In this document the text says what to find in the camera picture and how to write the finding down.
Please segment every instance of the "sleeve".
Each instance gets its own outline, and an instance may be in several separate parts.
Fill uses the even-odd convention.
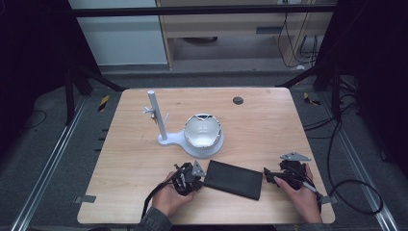
[[[168,231],[173,224],[162,212],[154,207],[150,207],[146,215],[136,225],[135,231]]]
[[[300,226],[299,231],[330,231],[331,227],[323,223],[307,223]]]

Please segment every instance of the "hand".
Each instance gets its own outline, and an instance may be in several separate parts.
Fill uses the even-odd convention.
[[[312,172],[309,165],[306,164],[306,174],[313,180]],[[298,191],[294,190],[286,181],[274,177],[274,180],[280,188],[289,196],[295,209],[302,216],[306,223],[322,223],[318,202],[314,192],[306,187],[300,188]]]
[[[171,177],[173,173],[169,173],[166,179]],[[191,192],[186,196],[180,195],[172,184],[168,184],[153,196],[152,206],[160,210],[167,217],[170,217],[180,206],[191,201],[194,195],[195,192]]]

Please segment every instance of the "white cabinet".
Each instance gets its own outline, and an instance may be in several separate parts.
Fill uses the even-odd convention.
[[[69,0],[72,9],[156,7],[154,0]],[[78,17],[99,66],[167,64],[158,16]]]

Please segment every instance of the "wooden table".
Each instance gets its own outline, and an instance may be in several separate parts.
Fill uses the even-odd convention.
[[[177,145],[157,142],[159,127],[144,114],[151,107],[148,90],[126,90],[118,103],[108,136],[89,182],[87,195],[94,203],[84,202],[81,223],[138,223],[144,199],[163,180],[174,164],[194,158]],[[162,116],[169,113],[168,132],[184,128],[195,114],[215,116],[222,127],[225,142],[211,159],[226,164],[263,171],[279,172],[279,157],[296,151],[312,157],[299,116],[287,89],[163,89],[154,90]],[[236,105],[233,98],[243,98]],[[208,159],[199,160],[207,170]],[[326,194],[316,162],[309,163],[317,189]],[[334,221],[331,205],[322,206],[326,223]],[[203,187],[194,200],[183,206],[171,220],[175,224],[262,224],[300,223],[291,201],[264,176],[259,201]]]

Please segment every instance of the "white bowl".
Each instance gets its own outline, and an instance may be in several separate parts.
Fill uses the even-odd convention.
[[[193,115],[186,122],[184,136],[187,141],[199,148],[211,147],[216,144],[221,134],[221,124],[208,114]]]

